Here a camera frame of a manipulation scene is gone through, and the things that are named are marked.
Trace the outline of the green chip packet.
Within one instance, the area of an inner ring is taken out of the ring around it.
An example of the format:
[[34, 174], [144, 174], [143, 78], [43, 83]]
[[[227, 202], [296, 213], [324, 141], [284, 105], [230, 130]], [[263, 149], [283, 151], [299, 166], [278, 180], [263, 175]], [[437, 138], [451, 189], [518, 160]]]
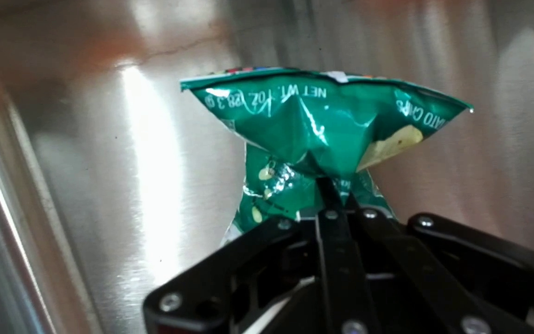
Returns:
[[435, 89], [342, 71], [248, 67], [179, 83], [245, 142], [242, 198], [222, 245], [269, 218], [322, 209], [321, 177], [341, 201], [353, 195], [396, 218], [369, 168], [473, 112]]

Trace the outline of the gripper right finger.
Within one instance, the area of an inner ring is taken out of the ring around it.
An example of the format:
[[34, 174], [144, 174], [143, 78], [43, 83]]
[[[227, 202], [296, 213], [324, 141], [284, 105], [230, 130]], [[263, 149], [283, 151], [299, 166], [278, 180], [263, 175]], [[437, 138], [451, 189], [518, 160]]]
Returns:
[[347, 200], [384, 334], [534, 334], [534, 250], [424, 212]]

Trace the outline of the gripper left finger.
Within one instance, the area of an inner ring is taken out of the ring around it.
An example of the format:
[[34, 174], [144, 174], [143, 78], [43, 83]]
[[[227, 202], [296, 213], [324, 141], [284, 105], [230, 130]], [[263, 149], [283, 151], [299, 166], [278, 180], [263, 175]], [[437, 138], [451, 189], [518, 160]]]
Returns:
[[341, 201], [330, 179], [317, 185], [321, 210], [269, 218], [150, 292], [147, 334], [242, 334], [286, 298], [265, 333], [381, 334], [350, 232], [362, 208], [352, 193]]

